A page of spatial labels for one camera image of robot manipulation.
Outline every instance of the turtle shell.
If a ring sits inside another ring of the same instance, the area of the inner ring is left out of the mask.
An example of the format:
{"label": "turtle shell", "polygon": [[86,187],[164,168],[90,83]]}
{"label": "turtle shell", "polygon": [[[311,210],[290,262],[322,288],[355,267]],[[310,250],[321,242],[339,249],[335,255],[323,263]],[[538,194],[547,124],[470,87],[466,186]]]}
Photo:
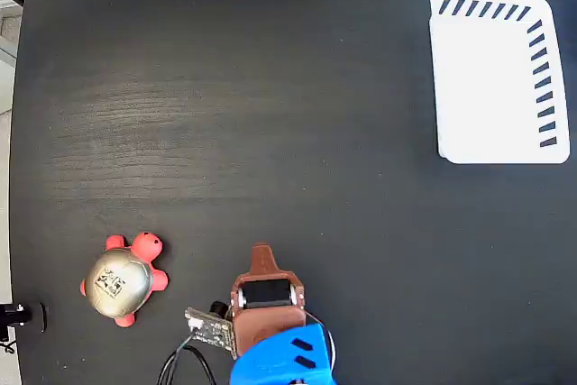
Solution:
{"label": "turtle shell", "polygon": [[85,280],[90,304],[111,318],[130,315],[146,301],[152,288],[152,272],[130,248],[114,248],[96,261]]}

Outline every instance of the turtle head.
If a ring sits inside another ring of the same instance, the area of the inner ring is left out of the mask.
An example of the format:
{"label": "turtle head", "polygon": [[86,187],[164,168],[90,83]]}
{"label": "turtle head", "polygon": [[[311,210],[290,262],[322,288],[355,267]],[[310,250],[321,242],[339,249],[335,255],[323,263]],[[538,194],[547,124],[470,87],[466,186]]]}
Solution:
{"label": "turtle head", "polygon": [[134,239],[132,252],[142,261],[153,261],[162,251],[162,242],[156,234],[142,232]]}

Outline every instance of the turtle toy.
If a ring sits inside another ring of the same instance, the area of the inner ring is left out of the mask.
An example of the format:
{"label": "turtle toy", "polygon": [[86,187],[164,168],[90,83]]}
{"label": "turtle toy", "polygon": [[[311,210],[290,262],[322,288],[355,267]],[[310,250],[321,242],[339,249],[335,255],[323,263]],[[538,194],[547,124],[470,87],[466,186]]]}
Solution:
{"label": "turtle toy", "polygon": [[125,246],[120,234],[106,240],[106,252],[96,261],[80,284],[80,292],[100,314],[114,319],[118,326],[134,324],[134,312],[153,291],[164,290],[169,278],[155,270],[152,261],[162,251],[159,237],[149,232],[136,236]]}

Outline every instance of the blue robot part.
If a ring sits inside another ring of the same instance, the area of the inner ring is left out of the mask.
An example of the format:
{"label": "blue robot part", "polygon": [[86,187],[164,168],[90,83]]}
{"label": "blue robot part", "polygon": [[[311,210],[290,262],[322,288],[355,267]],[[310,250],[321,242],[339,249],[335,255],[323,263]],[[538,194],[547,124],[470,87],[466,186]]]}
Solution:
{"label": "blue robot part", "polygon": [[234,365],[231,385],[336,385],[321,325],[292,328],[253,346]]}

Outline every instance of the dark wooden tabletop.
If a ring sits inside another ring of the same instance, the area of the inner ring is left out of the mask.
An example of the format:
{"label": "dark wooden tabletop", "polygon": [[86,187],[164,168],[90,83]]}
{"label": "dark wooden tabletop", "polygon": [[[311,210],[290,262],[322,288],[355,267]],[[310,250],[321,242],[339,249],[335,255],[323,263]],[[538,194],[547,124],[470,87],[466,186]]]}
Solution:
{"label": "dark wooden tabletop", "polygon": [[[577,1],[553,8],[577,131]],[[577,379],[577,160],[455,166],[436,149],[429,0],[26,0],[14,92],[25,384],[154,383],[187,306],[268,241],[331,328],[342,384]],[[143,230],[170,276],[136,325],[78,285]],[[219,383],[232,361],[206,356]],[[196,361],[179,383],[204,383]]]}

